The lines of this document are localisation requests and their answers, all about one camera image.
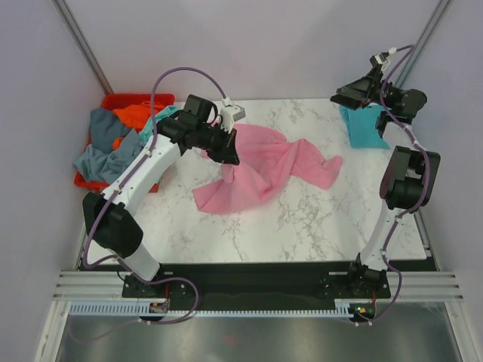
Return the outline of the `pink t shirt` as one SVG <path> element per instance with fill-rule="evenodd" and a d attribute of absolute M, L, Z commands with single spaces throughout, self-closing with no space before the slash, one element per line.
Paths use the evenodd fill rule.
<path fill-rule="evenodd" d="M 343 159 L 325 158 L 306 139 L 293 142 L 271 128 L 239 124 L 235 147 L 240 163 L 224 164 L 220 179 L 192 191 L 199 211 L 231 214 L 272 200 L 295 176 L 322 190 L 336 181 Z"/>

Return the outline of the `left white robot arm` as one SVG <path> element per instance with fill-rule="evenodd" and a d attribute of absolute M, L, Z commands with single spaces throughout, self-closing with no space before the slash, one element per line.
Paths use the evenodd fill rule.
<path fill-rule="evenodd" d="M 101 193 L 88 193 L 83 202 L 88 241 L 111 252 L 111 257 L 140 281 L 148 296 L 165 290 L 161 265 L 143 245 L 143 230 L 134 218 L 141 202 L 162 174 L 185 151 L 197 148 L 219 164 L 237 165 L 235 123 L 245 109 L 229 98 L 218 108 L 190 95 L 181 110 L 156 122 L 153 135 L 124 173 Z"/>

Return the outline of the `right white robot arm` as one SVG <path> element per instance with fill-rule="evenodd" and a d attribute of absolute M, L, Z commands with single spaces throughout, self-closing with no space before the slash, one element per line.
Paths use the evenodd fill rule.
<path fill-rule="evenodd" d="M 373 64 L 364 77 L 339 88 L 331 101 L 349 109 L 371 103 L 383 107 L 375 129 L 392 150 L 379 189 L 380 215 L 369 242 L 349 264 L 344 275 L 329 275 L 322 286 L 342 299 L 388 298 L 387 272 L 396 232 L 406 216 L 427 205 L 441 157 L 426 151 L 412 132 L 412 121 L 427 97 L 420 90 L 402 90 L 383 77 L 383 64 Z"/>

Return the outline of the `folded teal t shirt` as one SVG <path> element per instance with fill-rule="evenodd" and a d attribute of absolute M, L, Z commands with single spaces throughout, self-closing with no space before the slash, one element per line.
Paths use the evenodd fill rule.
<path fill-rule="evenodd" d="M 339 111 L 346 125 L 349 142 L 354 149 L 389 149 L 376 129 L 376 122 L 383 107 L 370 104 L 363 109 L 348 109 L 339 106 Z"/>

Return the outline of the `mint green t shirt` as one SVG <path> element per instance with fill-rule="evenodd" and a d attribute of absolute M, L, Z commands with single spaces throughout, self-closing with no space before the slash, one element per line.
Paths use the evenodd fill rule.
<path fill-rule="evenodd" d="M 163 110 L 155 114 L 155 122 L 159 123 L 160 121 L 163 121 L 165 118 L 173 116 L 177 111 L 179 111 L 179 108 L 175 105 L 166 106 L 163 108 Z M 146 143 L 149 140 L 149 138 L 153 135 L 153 132 L 154 132 L 154 127 L 153 127 L 152 119 L 148 118 L 143 129 L 138 132 L 138 135 L 140 139 Z"/>

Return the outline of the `orange t shirt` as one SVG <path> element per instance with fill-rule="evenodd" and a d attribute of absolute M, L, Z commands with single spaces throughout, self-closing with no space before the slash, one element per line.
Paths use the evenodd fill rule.
<path fill-rule="evenodd" d="M 152 125 L 150 106 L 150 101 L 145 101 L 121 109 L 114 109 L 113 113 L 123 125 L 135 130 L 140 139 L 146 143 L 152 135 L 152 130 L 146 128 L 147 125 Z"/>

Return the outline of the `grey blue t shirt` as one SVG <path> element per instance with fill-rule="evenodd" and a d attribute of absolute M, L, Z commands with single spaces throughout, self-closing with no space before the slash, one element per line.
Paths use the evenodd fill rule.
<path fill-rule="evenodd" d="M 91 142 L 73 165 L 88 183 L 115 182 L 143 150 L 146 142 L 107 109 L 90 113 Z"/>

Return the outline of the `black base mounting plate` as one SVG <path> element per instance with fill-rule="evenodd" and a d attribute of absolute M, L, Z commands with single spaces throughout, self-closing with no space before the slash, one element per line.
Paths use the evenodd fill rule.
<path fill-rule="evenodd" d="M 342 299 L 326 293 L 323 280 L 329 275 L 344 275 L 350 262 L 166 264 L 157 280 L 165 283 L 148 286 L 124 276 L 118 266 L 96 267 L 91 272 L 115 272 L 123 283 L 122 297 L 166 298 L 179 309 L 196 308 L 308 308 L 331 307 Z M 395 295 L 402 272 L 436 272 L 431 258 L 394 261 L 387 272 L 390 296 L 361 300 L 388 301 Z"/>

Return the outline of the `right frame post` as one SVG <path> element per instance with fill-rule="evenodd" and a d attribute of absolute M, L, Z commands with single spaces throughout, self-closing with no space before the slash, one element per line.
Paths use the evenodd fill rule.
<path fill-rule="evenodd" d="M 387 75 L 393 86 L 403 88 L 452 3 L 451 0 L 437 1 L 415 44 L 403 46 L 392 55 L 395 63 Z"/>

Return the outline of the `frame post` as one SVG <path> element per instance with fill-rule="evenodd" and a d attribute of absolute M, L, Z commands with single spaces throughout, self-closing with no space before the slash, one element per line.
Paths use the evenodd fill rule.
<path fill-rule="evenodd" d="M 393 86 L 403 88 L 452 3 L 451 0 L 437 1 L 415 44 L 403 46 L 392 55 L 395 63 L 387 75 Z"/>
<path fill-rule="evenodd" d="M 98 62 L 91 46 L 88 43 L 78 21 L 76 20 L 74 13 L 70 9 L 68 2 L 65 0 L 53 0 L 54 7 L 60 18 L 69 30 L 70 35 L 74 39 L 78 49 L 81 51 L 84 60 L 86 61 L 89 69 L 92 71 L 94 77 L 96 78 L 99 86 L 105 94 L 113 94 L 114 91 L 110 85 L 100 63 Z"/>

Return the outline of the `left frame post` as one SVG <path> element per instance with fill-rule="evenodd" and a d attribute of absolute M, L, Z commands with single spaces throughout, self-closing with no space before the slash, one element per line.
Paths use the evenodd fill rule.
<path fill-rule="evenodd" d="M 60 18 L 69 30 L 70 35 L 74 39 L 78 49 L 81 51 L 84 60 L 86 61 L 89 69 L 92 71 L 94 77 L 96 78 L 99 86 L 105 94 L 113 94 L 114 91 L 110 85 L 100 63 L 98 62 L 91 46 L 88 43 L 78 21 L 76 20 L 74 13 L 70 9 L 68 2 L 65 0 L 53 0 L 54 7 Z"/>

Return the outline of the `aluminium extrusion rail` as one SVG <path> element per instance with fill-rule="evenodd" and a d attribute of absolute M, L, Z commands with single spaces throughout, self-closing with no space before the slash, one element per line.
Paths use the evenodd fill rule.
<path fill-rule="evenodd" d="M 462 302 L 457 277 L 449 271 L 404 271 L 399 302 Z M 54 290 L 57 300 L 117 301 L 123 283 L 113 271 L 63 271 Z"/>

